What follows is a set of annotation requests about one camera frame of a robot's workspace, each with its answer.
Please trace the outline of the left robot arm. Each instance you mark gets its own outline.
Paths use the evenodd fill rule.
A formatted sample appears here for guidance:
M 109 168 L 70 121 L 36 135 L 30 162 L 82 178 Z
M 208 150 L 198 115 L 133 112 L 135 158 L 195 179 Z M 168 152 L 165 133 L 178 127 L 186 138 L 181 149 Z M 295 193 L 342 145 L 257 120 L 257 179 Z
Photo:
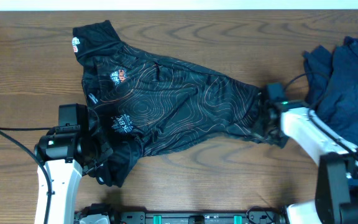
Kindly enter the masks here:
M 40 162 L 35 222 L 112 223 L 114 215 L 106 204 L 92 204 L 80 212 L 75 210 L 81 178 L 101 173 L 111 153 L 94 109 L 79 104 L 61 105 L 58 125 L 34 147 Z

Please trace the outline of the black orange patterned jersey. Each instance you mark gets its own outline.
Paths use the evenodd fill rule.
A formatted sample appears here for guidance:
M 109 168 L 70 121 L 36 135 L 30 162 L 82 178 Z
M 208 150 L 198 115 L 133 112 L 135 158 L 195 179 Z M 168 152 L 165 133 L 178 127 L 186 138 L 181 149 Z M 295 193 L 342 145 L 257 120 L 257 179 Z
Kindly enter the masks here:
M 226 135 L 283 147 L 265 130 L 262 90 L 227 75 L 123 42 L 109 21 L 73 29 L 82 87 L 108 155 L 90 173 L 120 187 L 142 157 L 184 151 Z

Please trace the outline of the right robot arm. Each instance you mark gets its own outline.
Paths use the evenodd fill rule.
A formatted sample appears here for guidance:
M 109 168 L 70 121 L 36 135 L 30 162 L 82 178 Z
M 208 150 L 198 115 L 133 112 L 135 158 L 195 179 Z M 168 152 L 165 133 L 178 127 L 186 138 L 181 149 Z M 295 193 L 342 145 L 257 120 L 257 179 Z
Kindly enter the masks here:
M 358 146 L 322 122 L 279 83 L 262 90 L 262 129 L 283 146 L 296 141 L 318 166 L 314 199 L 285 207 L 287 223 L 358 223 Z

